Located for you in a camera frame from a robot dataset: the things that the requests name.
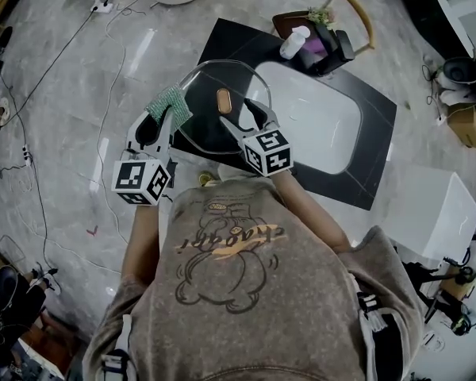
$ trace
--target plastic bottle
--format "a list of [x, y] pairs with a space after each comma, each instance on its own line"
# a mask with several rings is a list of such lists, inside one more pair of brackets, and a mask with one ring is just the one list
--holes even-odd
[[293, 28], [293, 32], [289, 35], [289, 38], [287, 38], [284, 44], [282, 44], [282, 47], [280, 47], [280, 56], [286, 60], [292, 59], [309, 37], [310, 30], [304, 25]]

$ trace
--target black sink countertop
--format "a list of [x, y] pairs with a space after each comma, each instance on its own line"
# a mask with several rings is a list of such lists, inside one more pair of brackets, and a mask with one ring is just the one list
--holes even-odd
[[[219, 19], [206, 43], [199, 63], [207, 60], [239, 60], [256, 68], [263, 62], [273, 61], [301, 70], [301, 63], [296, 57], [286, 61], [278, 54], [282, 42], [281, 39], [257, 29]], [[215, 71], [221, 73], [225, 70], [215, 69]], [[219, 83], [217, 79], [225, 80], [225, 87], [230, 91], [233, 106], [229, 116], [233, 121], [238, 121], [240, 111], [236, 109], [241, 109], [244, 98], [234, 92], [246, 92], [251, 77], [250, 71], [244, 69], [240, 71], [238, 67], [235, 67], [226, 75], [209, 75], [208, 77], [200, 75], [195, 83], [190, 85], [186, 100], [194, 116], [183, 128], [193, 141], [205, 150], [215, 150], [215, 152], [239, 150], [232, 136], [219, 121], [220, 114], [216, 111], [216, 92], [223, 87], [223, 83]], [[317, 80], [352, 98], [362, 112], [362, 124], [354, 154], [345, 171], [335, 175], [328, 174], [296, 163], [295, 160], [293, 175], [308, 191], [369, 210], [374, 202], [384, 170], [397, 105], [342, 68]], [[291, 144], [293, 148], [296, 148], [296, 142]], [[210, 155], [201, 152], [180, 132], [175, 134], [173, 147], [251, 171], [240, 155]]]

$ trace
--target gray hoodie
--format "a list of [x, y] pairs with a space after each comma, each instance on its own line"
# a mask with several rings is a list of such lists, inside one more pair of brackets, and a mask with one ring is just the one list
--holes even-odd
[[380, 228], [337, 255], [265, 183], [188, 190], [172, 207], [153, 284], [123, 278], [86, 352], [85, 379], [131, 314], [139, 379], [364, 380], [349, 272], [400, 313], [412, 359], [420, 302]]

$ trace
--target green scrub pad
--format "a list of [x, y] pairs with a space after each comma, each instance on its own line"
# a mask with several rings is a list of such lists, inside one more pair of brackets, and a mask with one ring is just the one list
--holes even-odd
[[145, 110], [148, 111], [158, 123], [167, 107], [171, 107], [174, 110], [173, 124], [171, 126], [172, 134], [192, 117], [192, 113], [183, 97], [180, 86], [174, 85], [164, 89], [155, 100], [146, 106]]

